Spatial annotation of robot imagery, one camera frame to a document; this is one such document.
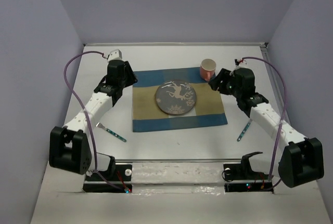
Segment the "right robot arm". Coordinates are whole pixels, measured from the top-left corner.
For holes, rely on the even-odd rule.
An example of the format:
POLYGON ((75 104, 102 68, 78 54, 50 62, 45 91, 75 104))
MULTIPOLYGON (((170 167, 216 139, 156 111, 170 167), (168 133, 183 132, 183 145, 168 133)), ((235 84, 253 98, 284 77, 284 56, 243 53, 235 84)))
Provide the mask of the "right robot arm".
POLYGON ((317 138, 308 138, 295 130, 273 109, 269 101, 255 91, 252 70, 222 69, 209 81, 212 90, 236 98, 238 107, 257 123, 272 139, 278 138, 281 157, 274 165, 264 165, 258 159, 259 152, 242 157, 240 174, 252 178, 257 173, 271 174, 290 187, 318 180, 324 176, 323 146, 317 138))

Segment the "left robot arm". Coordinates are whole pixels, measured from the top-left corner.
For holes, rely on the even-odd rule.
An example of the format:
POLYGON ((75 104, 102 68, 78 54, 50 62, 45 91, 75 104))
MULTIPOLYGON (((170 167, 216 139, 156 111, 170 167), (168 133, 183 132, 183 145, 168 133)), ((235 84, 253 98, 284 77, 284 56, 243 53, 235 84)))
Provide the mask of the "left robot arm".
POLYGON ((80 175, 94 169, 96 159, 92 157, 95 146, 89 140, 91 130, 115 106, 123 89, 136 82, 137 78, 128 61, 109 61, 107 75, 94 89, 84 109, 63 127, 52 129, 50 166, 80 175))

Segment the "pink cup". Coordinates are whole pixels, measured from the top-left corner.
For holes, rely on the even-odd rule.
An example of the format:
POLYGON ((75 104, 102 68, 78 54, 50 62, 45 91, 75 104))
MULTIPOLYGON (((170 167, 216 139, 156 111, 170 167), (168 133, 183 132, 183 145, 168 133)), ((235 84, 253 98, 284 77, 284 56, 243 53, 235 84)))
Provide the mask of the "pink cup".
POLYGON ((204 59, 200 65, 200 76, 205 81, 209 81, 215 74, 216 63, 212 59, 204 59))

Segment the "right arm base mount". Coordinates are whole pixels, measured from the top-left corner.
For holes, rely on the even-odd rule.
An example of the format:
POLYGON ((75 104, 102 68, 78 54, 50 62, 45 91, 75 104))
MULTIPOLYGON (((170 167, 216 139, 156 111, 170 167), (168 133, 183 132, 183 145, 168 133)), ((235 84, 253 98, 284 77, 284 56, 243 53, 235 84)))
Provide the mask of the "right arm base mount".
POLYGON ((221 173, 225 181, 224 190, 232 192, 274 192, 273 183, 268 179, 268 172, 254 172, 250 159, 258 159, 262 152, 243 155, 240 162, 223 165, 221 173))

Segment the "grey patterned plate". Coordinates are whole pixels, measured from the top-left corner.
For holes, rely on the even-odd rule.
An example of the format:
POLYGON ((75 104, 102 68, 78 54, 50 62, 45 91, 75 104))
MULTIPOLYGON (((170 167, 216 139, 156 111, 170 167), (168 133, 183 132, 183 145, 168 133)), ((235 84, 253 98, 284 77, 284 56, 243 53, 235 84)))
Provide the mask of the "grey patterned plate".
POLYGON ((171 80, 158 87, 155 100, 162 112, 169 115, 183 115, 194 108, 197 95, 190 83, 171 80))

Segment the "blue beige placemat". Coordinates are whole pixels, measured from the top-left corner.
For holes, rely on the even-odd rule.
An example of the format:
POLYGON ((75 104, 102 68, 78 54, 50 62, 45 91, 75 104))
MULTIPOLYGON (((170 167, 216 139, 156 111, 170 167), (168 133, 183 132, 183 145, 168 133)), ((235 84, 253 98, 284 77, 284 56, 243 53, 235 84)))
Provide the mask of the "blue beige placemat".
POLYGON ((228 123, 220 94, 213 91, 200 77, 199 67, 137 71, 138 82, 133 86, 133 131, 136 133, 189 129, 226 125, 228 123), (172 97, 166 104, 168 112, 159 105, 158 87, 169 83, 167 91, 181 87, 185 99, 172 97))

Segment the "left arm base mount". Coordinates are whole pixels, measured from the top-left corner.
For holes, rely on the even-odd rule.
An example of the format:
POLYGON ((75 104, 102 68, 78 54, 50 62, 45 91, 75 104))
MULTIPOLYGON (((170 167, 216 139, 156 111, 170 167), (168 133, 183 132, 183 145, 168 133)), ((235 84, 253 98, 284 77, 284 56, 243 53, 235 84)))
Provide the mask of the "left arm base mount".
POLYGON ((110 175, 106 171, 100 174, 108 181, 105 182, 96 173, 85 176, 83 191, 86 193, 131 193, 132 192, 132 164, 116 164, 115 172, 110 175))

